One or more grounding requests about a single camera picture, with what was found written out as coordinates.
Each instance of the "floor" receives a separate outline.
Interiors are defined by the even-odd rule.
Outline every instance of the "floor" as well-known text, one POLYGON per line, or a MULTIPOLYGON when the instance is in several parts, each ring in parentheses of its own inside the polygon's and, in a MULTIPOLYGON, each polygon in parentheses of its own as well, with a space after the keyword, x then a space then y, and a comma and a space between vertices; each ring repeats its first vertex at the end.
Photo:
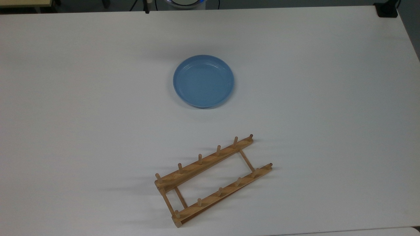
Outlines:
MULTIPOLYGON (((375 2, 386 0, 220 0, 220 9, 238 8, 290 8, 290 7, 317 7, 317 6, 350 6, 350 5, 372 5, 375 2)), ((103 11, 129 11, 135 0, 110 0, 107 9, 104 8, 102 0, 61 0, 61 5, 55 6, 59 13, 71 12, 103 12, 103 11)), ((206 9, 217 9, 219 0, 207 0, 206 9)), ((168 10, 164 0, 156 0, 157 10, 168 10)), ((133 11, 143 10, 142 0, 137 1, 133 11)), ((37 13, 32 9, 16 9, 16 13, 37 13)), ((413 47, 420 58, 420 1, 401 0, 398 8, 399 14, 404 22, 413 47)), ((49 13, 49 9, 38 10, 41 13, 49 13)), ((13 9, 1 9, 2 13, 14 13, 13 9)))

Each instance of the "cable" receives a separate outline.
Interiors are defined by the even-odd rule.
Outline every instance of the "cable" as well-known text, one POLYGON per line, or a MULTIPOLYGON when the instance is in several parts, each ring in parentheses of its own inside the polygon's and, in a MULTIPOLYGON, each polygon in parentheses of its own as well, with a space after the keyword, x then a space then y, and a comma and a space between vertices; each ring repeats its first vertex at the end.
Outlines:
POLYGON ((136 5, 136 3, 137 3, 137 0, 133 3, 133 5, 131 6, 131 8, 130 8, 129 11, 131 11, 134 8, 134 6, 136 5))

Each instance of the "blue bowl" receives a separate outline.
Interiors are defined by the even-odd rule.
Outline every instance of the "blue bowl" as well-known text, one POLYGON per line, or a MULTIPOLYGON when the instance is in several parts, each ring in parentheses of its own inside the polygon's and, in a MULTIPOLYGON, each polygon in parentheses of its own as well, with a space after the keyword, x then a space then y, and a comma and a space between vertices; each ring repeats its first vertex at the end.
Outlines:
POLYGON ((210 108, 228 99, 234 88, 234 75, 221 59, 197 55, 176 68, 173 87, 178 96, 191 106, 210 108))

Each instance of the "wooden peg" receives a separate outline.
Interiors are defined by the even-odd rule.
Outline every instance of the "wooden peg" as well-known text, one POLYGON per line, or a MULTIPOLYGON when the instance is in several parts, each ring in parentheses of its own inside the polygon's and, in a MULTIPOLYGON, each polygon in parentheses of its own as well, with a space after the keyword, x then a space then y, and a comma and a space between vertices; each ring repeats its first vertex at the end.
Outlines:
POLYGON ((236 142, 238 141, 238 136, 235 137, 234 139, 234 144, 232 145, 233 148, 236 148, 236 142))
POLYGON ((239 177, 238 180, 235 182, 235 187, 239 186, 239 184, 241 183, 242 178, 239 177))
POLYGON ((182 171, 182 165, 181 165, 181 163, 178 163, 178 169, 179 169, 179 173, 182 174, 183 171, 182 171))
POLYGON ((220 145, 218 145, 218 146, 217 146, 217 151, 216 151, 216 156, 217 156, 217 157, 220 155, 220 148, 221 148, 221 146, 220 146, 220 145))
POLYGON ((259 171, 260 171, 259 168, 255 169, 255 171, 251 174, 251 178, 255 177, 259 171))
POLYGON ((217 196, 218 196, 218 197, 220 197, 220 195, 222 195, 222 190, 223 190, 223 188, 222 188, 222 187, 220 187, 220 188, 219 188, 219 191, 217 191, 217 196))
POLYGON ((158 173, 155 174, 157 181, 161 184, 163 183, 162 179, 160 178, 160 175, 158 173))
POLYGON ((181 215, 179 214, 178 210, 175 210, 175 217, 177 217, 178 219, 181 218, 181 215))

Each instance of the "white table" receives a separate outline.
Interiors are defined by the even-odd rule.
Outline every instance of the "white table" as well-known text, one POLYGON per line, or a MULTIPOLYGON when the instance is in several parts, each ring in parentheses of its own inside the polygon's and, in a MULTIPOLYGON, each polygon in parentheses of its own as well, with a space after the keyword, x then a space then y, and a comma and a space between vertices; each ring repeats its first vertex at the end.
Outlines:
POLYGON ((383 228, 371 230, 354 230, 327 233, 294 234, 294 236, 420 236, 414 228, 383 228))
MULTIPOLYGON (((273 235, 420 225, 420 63, 373 6, 0 16, 0 229, 10 236, 273 235), (210 54, 215 109, 172 74, 210 54), (176 228, 153 181, 254 134, 273 171, 176 228)), ((187 203, 248 173, 232 156, 187 203)), ((174 196, 170 196, 175 209, 174 196)))

